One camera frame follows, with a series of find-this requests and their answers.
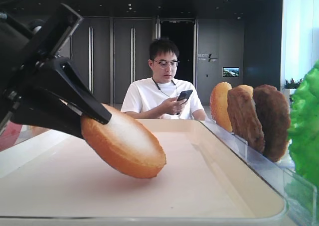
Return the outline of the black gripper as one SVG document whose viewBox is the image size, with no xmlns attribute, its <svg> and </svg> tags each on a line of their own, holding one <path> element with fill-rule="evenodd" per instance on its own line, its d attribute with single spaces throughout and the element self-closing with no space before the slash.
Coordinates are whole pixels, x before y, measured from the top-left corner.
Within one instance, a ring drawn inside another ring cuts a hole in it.
<svg viewBox="0 0 319 226">
<path fill-rule="evenodd" d="M 74 62 L 59 54 L 82 21 L 61 4 L 39 29 L 0 13 L 0 124 L 61 131 L 82 139 L 80 115 L 107 124 L 112 114 L 80 79 Z"/>
</svg>

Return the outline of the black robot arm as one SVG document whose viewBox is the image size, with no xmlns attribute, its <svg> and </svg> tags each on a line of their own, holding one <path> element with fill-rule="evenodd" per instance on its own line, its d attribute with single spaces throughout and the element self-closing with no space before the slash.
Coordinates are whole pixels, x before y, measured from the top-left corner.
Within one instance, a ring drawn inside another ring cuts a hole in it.
<svg viewBox="0 0 319 226">
<path fill-rule="evenodd" d="M 88 122 L 105 125 L 112 115 L 59 55 L 82 17 L 62 3 L 31 29 L 9 13 L 23 1 L 0 0 L 0 129 L 13 122 L 87 139 Z"/>
</svg>

